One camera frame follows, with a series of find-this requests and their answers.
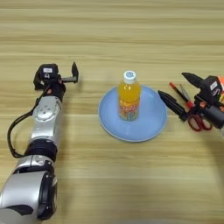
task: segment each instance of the blue plate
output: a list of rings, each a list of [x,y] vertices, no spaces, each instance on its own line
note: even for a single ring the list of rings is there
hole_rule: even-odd
[[[166,124],[167,109],[157,92],[142,86],[139,116],[133,122],[118,115],[117,88],[107,92],[99,106],[101,126],[113,137],[128,142],[142,142],[158,135]]]

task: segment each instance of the red scissors handle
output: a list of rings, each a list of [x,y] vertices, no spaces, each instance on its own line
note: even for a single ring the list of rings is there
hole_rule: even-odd
[[[200,132],[202,130],[211,130],[213,128],[213,125],[211,123],[206,125],[204,120],[199,115],[191,115],[188,118],[188,124],[193,130],[197,132]]]

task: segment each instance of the white bottle cap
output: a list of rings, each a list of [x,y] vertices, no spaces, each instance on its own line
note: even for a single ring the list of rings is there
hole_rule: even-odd
[[[133,84],[136,82],[136,80],[137,80],[137,75],[134,71],[126,71],[123,74],[123,81],[126,84]]]

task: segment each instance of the orange juice bottle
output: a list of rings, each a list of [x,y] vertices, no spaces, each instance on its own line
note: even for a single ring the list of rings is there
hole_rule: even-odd
[[[118,87],[119,116],[125,121],[134,121],[138,117],[141,86],[133,71],[126,71]]]

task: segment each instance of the wooden table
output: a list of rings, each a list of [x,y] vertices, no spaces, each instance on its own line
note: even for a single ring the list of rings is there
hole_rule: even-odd
[[[222,75],[223,10],[222,0],[1,1],[0,186],[17,162],[6,132],[40,94],[32,84],[39,65],[57,63],[68,76],[76,61],[80,83],[67,85],[56,163],[58,210],[46,223],[224,223],[224,144],[217,130],[195,133],[169,111],[161,135],[125,143],[97,117],[102,96],[127,69],[174,96],[169,81],[198,93],[181,72]],[[20,152],[31,131],[28,119],[13,132]]]

